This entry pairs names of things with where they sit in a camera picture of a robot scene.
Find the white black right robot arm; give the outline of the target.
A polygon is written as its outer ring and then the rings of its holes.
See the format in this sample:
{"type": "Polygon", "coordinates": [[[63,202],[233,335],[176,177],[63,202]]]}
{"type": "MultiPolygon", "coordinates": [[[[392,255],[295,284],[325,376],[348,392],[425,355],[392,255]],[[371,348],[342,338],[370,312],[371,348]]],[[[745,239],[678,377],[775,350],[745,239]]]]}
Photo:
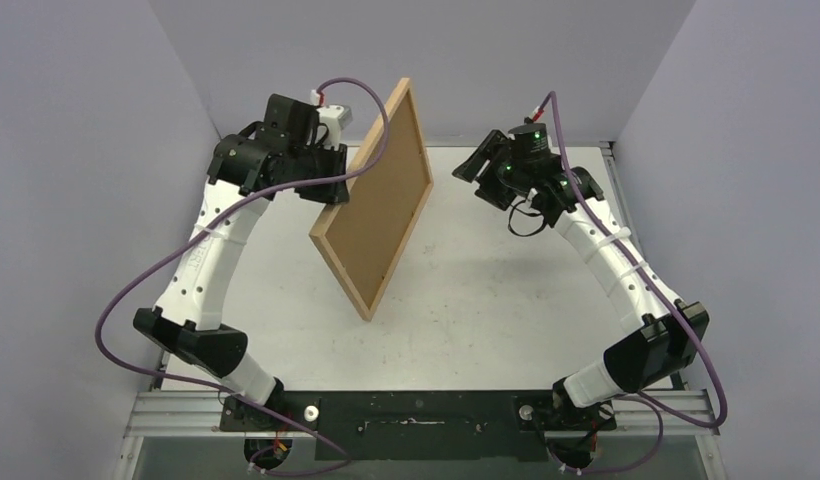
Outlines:
{"type": "Polygon", "coordinates": [[[636,394],[690,365],[709,315],[667,288],[636,250],[590,172],[571,167],[549,145],[543,123],[492,130],[453,177],[499,210],[525,204],[566,240],[598,281],[623,336],[600,358],[553,384],[551,415],[574,429],[600,404],[636,394]]]}

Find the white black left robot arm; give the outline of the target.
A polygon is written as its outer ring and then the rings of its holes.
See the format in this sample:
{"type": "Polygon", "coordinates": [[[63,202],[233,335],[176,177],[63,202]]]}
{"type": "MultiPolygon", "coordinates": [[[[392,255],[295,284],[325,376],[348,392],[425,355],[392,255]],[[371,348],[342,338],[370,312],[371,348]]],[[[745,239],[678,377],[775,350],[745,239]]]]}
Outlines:
{"type": "Polygon", "coordinates": [[[216,145],[191,238],[195,246],[176,267],[169,286],[134,328],[182,362],[249,400],[245,416],[268,431],[283,420],[284,385],[250,355],[246,333],[223,323],[223,305],[248,238],[272,195],[272,186],[340,176],[347,147],[341,141],[350,107],[269,97],[265,115],[216,145]]]}

